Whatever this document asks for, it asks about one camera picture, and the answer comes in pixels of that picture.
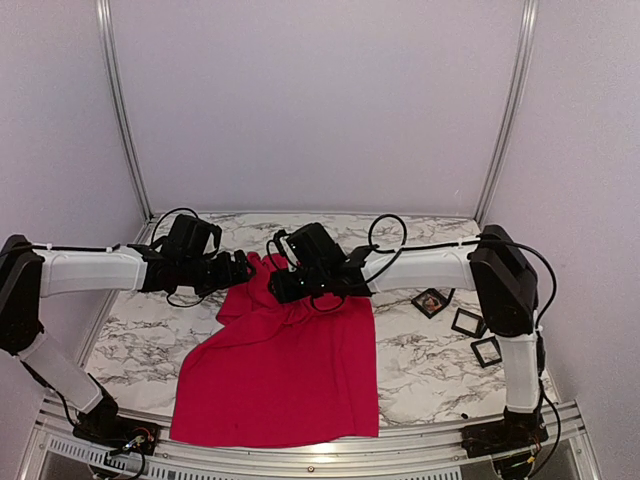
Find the red t-shirt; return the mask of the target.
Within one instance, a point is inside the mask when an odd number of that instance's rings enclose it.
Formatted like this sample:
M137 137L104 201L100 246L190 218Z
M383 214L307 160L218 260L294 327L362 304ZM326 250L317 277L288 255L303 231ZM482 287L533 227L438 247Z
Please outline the red t-shirt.
M377 437L374 314L368 298L279 303L284 260L248 255L255 276L228 290L222 328L181 366L170 437L203 447L285 448Z

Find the brown round brooch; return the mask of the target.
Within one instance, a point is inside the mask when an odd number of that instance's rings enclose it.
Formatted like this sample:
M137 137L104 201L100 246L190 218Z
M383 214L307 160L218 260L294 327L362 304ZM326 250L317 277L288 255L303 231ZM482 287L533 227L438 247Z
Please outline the brown round brooch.
M422 307L428 312L434 312L441 308L441 302L432 295L425 296L421 301Z

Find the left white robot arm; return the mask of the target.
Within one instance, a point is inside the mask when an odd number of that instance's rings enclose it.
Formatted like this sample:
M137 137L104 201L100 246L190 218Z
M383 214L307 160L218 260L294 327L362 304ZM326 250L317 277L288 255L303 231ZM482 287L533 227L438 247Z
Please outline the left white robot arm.
M1 349L77 411L75 426L106 445L125 438L112 395L71 359L48 332L41 310L65 297L134 292L172 296L187 288L198 299L247 282L246 254L221 248L219 226L178 210L167 233L108 246L36 243L23 234L1 247Z

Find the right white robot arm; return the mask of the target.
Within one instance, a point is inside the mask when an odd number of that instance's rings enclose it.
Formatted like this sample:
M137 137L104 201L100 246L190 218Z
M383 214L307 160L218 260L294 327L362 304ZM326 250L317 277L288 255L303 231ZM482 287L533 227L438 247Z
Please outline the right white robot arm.
M325 294L346 299L410 288L449 288L476 293L482 317L495 336L506 380L504 417L495 438L515 448L534 431L544 401L541 380L546 351L538 274L527 257L535 249L517 243L499 225L456 241L383 249L373 241L345 253L318 222L292 233L278 231L267 255L282 256L269 288L282 304Z

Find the black open display box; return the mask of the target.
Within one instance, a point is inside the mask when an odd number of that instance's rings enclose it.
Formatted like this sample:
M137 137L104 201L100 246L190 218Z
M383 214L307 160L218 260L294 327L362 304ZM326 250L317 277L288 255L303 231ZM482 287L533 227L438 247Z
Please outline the black open display box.
M429 288L412 298L411 304L424 316L432 319L450 305L454 294L454 288L447 294L443 294L438 289Z
M472 342L471 349L481 368L488 368L502 362L500 346L495 336Z
M451 329L473 339L481 339L488 330L485 320L463 308L456 310Z

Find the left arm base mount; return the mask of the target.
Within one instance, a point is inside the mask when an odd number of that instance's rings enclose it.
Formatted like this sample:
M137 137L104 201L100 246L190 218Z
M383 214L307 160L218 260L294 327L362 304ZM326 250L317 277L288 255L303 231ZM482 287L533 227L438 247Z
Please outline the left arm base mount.
M160 426L156 423L123 417L115 399L101 391L97 405L77 413L73 435L111 449L111 456L130 452L151 456L156 448Z

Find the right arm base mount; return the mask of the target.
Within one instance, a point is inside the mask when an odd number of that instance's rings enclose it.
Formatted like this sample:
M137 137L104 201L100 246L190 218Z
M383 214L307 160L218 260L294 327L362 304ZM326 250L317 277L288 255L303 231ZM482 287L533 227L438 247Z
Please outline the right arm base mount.
M469 458L539 446L549 438L540 406L527 412L506 406L501 419L465 426L461 436Z

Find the left aluminium frame post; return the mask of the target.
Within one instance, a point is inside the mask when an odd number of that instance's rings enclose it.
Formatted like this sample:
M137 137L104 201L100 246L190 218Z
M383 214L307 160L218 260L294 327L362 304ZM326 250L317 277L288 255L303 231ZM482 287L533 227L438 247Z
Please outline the left aluminium frame post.
M139 163L133 131L126 108L124 89L122 85L118 63L116 39L113 25L111 2L97 0L96 13L101 38L102 54L105 63L106 76L109 85L111 102L113 105L119 138L123 147L124 158L132 184L141 218L145 223L153 219L153 210L144 185L141 166Z

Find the aluminium frame post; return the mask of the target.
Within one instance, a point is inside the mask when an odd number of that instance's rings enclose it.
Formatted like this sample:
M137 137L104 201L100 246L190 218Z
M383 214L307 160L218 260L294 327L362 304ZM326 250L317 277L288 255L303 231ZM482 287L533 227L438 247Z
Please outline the aluminium frame post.
M119 138L123 147L124 158L132 184L141 218L145 223L153 219L153 210L144 185L141 166L139 163L133 131L126 108L124 89L122 85L118 63L116 39L113 25L111 2L97 0L96 13L101 38L102 54L105 63L106 76L109 85L111 102L113 105Z
M478 225L484 225L487 221L500 175L506 164L513 128L524 97L530 70L539 4L538 0L526 0L523 2L521 24L506 102L487 174L474 212L474 220Z

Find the right aluminium frame post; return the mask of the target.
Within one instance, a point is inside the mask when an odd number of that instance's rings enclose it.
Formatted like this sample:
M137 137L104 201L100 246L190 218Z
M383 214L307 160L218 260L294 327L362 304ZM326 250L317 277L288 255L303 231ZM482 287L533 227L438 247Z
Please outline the right aluminium frame post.
M524 97L530 70L539 4L538 0L526 0L523 2L521 24L506 102L487 174L474 212L474 220L478 225L484 225L487 221L500 175L506 164L513 128Z

